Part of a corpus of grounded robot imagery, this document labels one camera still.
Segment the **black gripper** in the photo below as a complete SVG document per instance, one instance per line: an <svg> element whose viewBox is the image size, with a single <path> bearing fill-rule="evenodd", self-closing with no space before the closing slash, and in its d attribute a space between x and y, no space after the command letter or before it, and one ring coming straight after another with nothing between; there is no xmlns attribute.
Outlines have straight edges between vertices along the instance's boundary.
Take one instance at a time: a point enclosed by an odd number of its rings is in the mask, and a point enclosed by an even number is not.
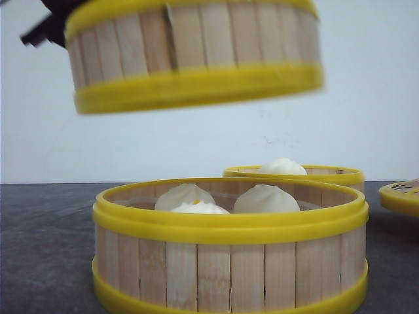
<svg viewBox="0 0 419 314"><path fill-rule="evenodd" d="M20 36L24 45L38 46L45 40L65 48L64 28L68 16L84 0L42 0L42 4L50 11L50 14L27 33Z"/></svg>

